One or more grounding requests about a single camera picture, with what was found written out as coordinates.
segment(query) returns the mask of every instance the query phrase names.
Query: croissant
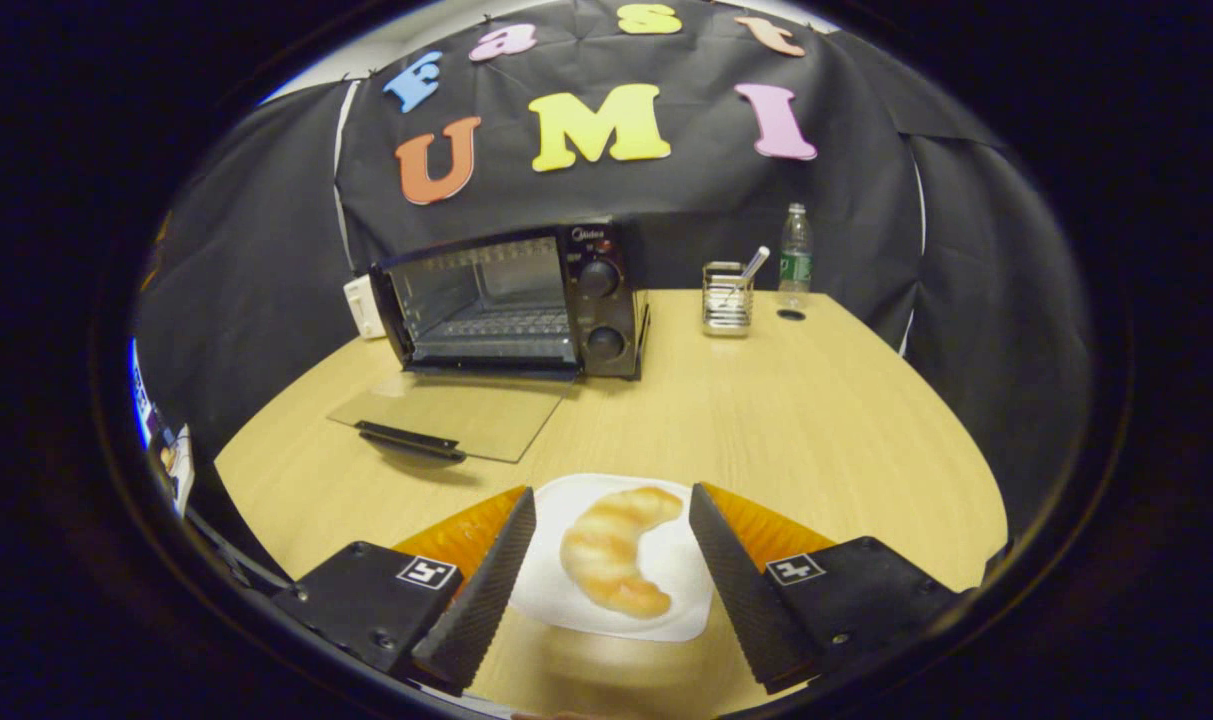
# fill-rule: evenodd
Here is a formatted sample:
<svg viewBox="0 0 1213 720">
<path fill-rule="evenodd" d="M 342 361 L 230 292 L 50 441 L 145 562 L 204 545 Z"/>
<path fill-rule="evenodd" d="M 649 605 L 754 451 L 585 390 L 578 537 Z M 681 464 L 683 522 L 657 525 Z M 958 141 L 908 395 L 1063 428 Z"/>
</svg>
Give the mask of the croissant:
<svg viewBox="0 0 1213 720">
<path fill-rule="evenodd" d="M 560 565 L 588 599 L 633 618 L 657 618 L 673 598 L 642 577 L 642 533 L 682 515 L 682 499 L 656 487 L 602 497 L 560 538 Z"/>
</svg>

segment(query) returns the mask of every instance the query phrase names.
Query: green bottle label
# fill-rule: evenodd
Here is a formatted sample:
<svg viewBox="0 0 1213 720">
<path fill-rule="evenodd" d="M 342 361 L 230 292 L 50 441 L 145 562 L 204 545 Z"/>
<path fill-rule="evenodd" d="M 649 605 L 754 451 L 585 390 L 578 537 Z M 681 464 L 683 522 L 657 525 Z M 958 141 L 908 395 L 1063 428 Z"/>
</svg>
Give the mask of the green bottle label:
<svg viewBox="0 0 1213 720">
<path fill-rule="evenodd" d="M 784 252 L 784 256 L 780 256 L 779 259 L 779 279 L 780 281 L 810 282 L 811 257 L 809 255 Z"/>
</svg>

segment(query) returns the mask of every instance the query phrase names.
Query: water bottle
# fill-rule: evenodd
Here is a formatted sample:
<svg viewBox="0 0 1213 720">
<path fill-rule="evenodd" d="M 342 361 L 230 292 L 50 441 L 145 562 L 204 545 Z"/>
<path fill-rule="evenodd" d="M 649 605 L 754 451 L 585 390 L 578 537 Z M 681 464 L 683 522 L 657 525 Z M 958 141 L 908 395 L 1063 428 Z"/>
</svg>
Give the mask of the water bottle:
<svg viewBox="0 0 1213 720">
<path fill-rule="evenodd" d="M 779 255 L 779 301 L 785 307 L 802 307 L 811 292 L 811 224 L 805 222 L 805 206 L 788 205 Z"/>
</svg>

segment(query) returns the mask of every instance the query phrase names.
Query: oven window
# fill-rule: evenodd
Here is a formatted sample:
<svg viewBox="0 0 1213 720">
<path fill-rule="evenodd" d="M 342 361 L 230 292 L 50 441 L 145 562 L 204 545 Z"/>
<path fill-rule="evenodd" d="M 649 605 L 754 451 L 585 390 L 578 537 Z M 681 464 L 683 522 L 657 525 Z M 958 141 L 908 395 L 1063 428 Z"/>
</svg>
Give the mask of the oven window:
<svg viewBox="0 0 1213 720">
<path fill-rule="evenodd" d="M 434 255 L 391 275 L 414 360 L 575 364 L 554 238 Z"/>
</svg>

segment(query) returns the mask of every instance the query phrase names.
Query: white plate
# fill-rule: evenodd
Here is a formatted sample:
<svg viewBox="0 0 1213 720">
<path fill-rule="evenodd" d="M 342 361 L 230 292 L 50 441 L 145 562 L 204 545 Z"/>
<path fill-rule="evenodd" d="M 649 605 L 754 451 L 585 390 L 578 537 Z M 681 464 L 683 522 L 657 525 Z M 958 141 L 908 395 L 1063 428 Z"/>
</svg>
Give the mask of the white plate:
<svg viewBox="0 0 1213 720">
<path fill-rule="evenodd" d="M 602 496 L 648 486 L 680 498 L 682 515 L 650 530 L 638 542 L 642 577 L 673 598 L 673 606 L 657 618 L 637 619 L 588 600 L 560 568 L 560 537 Z M 712 605 L 712 578 L 690 532 L 689 487 L 666 480 L 580 473 L 537 488 L 534 509 L 536 530 L 509 598 L 516 608 L 548 625 L 613 638 L 684 642 L 704 632 Z"/>
</svg>

